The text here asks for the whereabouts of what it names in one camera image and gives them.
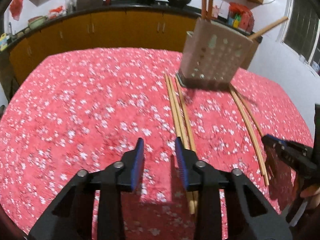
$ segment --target countertop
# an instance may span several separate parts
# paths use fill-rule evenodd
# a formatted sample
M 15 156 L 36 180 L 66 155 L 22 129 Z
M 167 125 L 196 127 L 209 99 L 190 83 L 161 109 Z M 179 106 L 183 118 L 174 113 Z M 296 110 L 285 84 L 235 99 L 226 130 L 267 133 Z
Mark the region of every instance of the countertop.
M 28 33 L 24 34 L 22 37 L 20 37 L 20 38 L 16 39 L 15 41 L 11 42 L 5 50 L 12 49 L 21 40 L 31 36 L 33 33 L 36 33 L 36 32 L 40 31 L 41 29 L 43 29 L 45 27 L 48 27 L 48 26 L 53 25 L 55 23 L 61 22 L 61 21 L 66 20 L 66 19 L 69 19 L 71 17 L 75 17 L 75 16 L 79 16 L 79 15 L 83 15 L 83 14 L 94 13 L 94 12 L 102 12 L 102 11 L 110 11 L 110 10 L 134 10 L 134 9 L 150 10 L 150 11 L 163 11 L 163 12 L 166 12 L 166 13 L 172 13 L 172 14 L 191 17 L 191 18 L 198 18 L 198 17 L 201 16 L 201 10 L 199 8 L 195 8 L 195 7 L 192 7 L 192 6 L 185 6 L 183 9 L 180 9 L 180 8 L 171 7 L 171 6 L 168 5 L 167 2 L 163 2 L 163 1 L 156 1 L 156 4 L 154 4 L 154 5 L 142 5 L 142 4 L 138 4 L 137 0 L 112 0 L 112 4 L 109 5 L 109 6 L 104 5 L 104 6 L 97 7 L 97 8 L 90 8 L 90 9 L 86 9 L 86 10 L 75 11 L 74 13 L 66 14 L 64 16 L 60 16 L 60 17 L 48 20 L 44 24 L 39 26 L 38 28 L 30 30 Z M 219 22 L 219 23 L 221 23 L 223 25 L 226 25 L 226 26 L 228 26 L 228 27 L 240 32 L 241 34 L 243 34 L 245 36 L 248 36 L 247 33 L 227 25 L 226 24 L 226 19 L 224 19 L 222 17 L 219 17 L 216 20 L 216 22 Z M 257 39 L 257 41 L 259 43 L 261 43 L 262 42 L 262 37 L 259 37 Z
M 79 169 L 104 169 L 142 137 L 141 190 L 122 194 L 126 237 L 192 239 L 194 224 L 175 169 L 175 132 L 163 77 L 164 72 L 173 77 L 181 57 L 178 52 L 129 48 L 46 58 L 21 85 L 0 122 L 0 203 L 8 216 L 28 232 Z M 306 123 L 280 85 L 243 69 L 232 84 L 263 133 L 312 146 Z M 183 93 L 198 158 L 224 171 L 240 168 L 277 212 L 283 210 L 292 200 L 295 173 L 275 160 L 278 177 L 264 186 L 231 95 L 188 89 Z M 225 238 L 224 195 L 220 198 Z

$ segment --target window frame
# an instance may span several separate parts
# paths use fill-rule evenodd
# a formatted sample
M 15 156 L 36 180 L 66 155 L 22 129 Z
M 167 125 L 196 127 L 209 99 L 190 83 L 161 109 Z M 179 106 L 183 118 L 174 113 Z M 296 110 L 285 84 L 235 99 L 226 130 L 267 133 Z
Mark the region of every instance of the window frame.
M 292 16 L 292 11 L 293 11 L 293 2 L 294 2 L 294 0 L 287 0 L 285 16 L 287 16 L 289 19 L 285 22 L 284 26 L 282 27 L 282 30 L 280 32 L 280 38 L 278 40 L 280 40 L 280 43 L 282 43 L 282 45 L 286 46 L 289 51 L 291 51 L 296 57 L 299 58 L 300 55 L 294 49 L 292 49 L 290 46 L 288 46 L 286 43 L 284 43 L 284 39 L 287 35 L 289 24 L 291 21 L 291 16 Z M 319 42 L 319 37 L 320 37 L 320 20 L 318 21 L 318 30 L 317 30 L 317 34 L 316 34 L 316 40 L 315 40 L 315 44 L 313 45 L 313 49 L 312 49 L 310 58 L 306 59 L 306 61 L 308 62 L 308 65 L 311 65 L 311 63 L 313 61 L 313 57 L 315 55 L 316 48 L 317 48 L 317 45 Z

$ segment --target table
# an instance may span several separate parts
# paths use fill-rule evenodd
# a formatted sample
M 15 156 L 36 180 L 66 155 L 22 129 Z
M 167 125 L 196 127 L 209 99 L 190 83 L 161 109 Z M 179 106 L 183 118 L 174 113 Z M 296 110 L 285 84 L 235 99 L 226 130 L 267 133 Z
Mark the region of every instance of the table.
M 29 232 L 79 169 L 102 170 L 143 137 L 143 184 L 122 200 L 127 238 L 192 239 L 194 224 L 174 167 L 175 132 L 163 77 L 178 70 L 181 56 L 150 49 L 89 49 L 48 57 L 31 73 L 0 122 L 0 203 L 21 229 Z M 232 84 L 264 133 L 313 145 L 278 84 L 242 69 Z M 240 168 L 280 212 L 292 200 L 294 172 L 276 160 L 280 172 L 266 188 L 231 95 L 183 92 L 199 159 L 225 171 Z

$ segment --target red floral tablecloth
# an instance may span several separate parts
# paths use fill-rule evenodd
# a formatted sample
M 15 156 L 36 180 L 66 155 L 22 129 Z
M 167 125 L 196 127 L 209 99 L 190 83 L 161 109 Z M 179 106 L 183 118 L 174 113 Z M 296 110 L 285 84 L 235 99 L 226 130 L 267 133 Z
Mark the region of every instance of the red floral tablecloth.
M 0 203 L 20 228 L 29 232 L 79 169 L 102 170 L 143 137 L 141 191 L 122 200 L 127 238 L 193 238 L 193 220 L 173 167 L 175 132 L 163 77 L 178 70 L 181 56 L 147 49 L 73 51 L 48 57 L 31 73 L 0 122 Z M 313 144 L 278 84 L 242 69 L 232 83 L 264 133 Z M 230 94 L 184 93 L 198 157 L 217 169 L 240 168 L 280 212 L 291 201 L 295 174 L 277 162 L 278 177 L 266 188 Z

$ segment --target window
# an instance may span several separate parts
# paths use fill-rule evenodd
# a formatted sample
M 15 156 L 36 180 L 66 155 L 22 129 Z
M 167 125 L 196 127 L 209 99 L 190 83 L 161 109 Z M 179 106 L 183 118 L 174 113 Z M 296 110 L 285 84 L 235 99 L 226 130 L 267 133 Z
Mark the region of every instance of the window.
M 320 21 L 312 5 L 308 0 L 288 0 L 287 13 L 282 42 L 309 64 L 320 61 Z

